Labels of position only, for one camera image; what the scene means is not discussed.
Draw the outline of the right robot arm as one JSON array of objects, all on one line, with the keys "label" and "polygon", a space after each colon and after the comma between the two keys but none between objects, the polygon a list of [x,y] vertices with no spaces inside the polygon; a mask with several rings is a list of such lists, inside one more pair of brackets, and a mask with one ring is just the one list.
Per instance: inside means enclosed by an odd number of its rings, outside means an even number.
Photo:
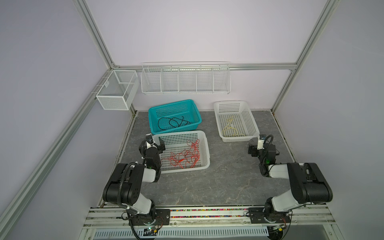
[{"label": "right robot arm", "polygon": [[277,163],[278,150],[273,144],[274,136],[258,139],[249,144],[248,154],[258,158],[263,177],[289,180],[290,189],[268,198],[262,211],[269,219],[272,215],[287,214],[289,211],[308,204],[324,204],[333,200],[333,191],[316,163]]}]

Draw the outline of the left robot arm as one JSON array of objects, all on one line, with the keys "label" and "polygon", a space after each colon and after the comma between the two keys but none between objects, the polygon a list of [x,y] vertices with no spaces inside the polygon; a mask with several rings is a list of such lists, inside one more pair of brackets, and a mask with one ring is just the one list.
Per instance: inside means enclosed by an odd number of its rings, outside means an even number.
[{"label": "left robot arm", "polygon": [[129,220],[153,223],[156,219],[155,203],[141,194],[141,188],[142,183],[159,180],[162,171],[160,154],[165,150],[163,140],[159,144],[144,140],[139,147],[143,163],[117,164],[103,190],[103,201],[125,209]]}]

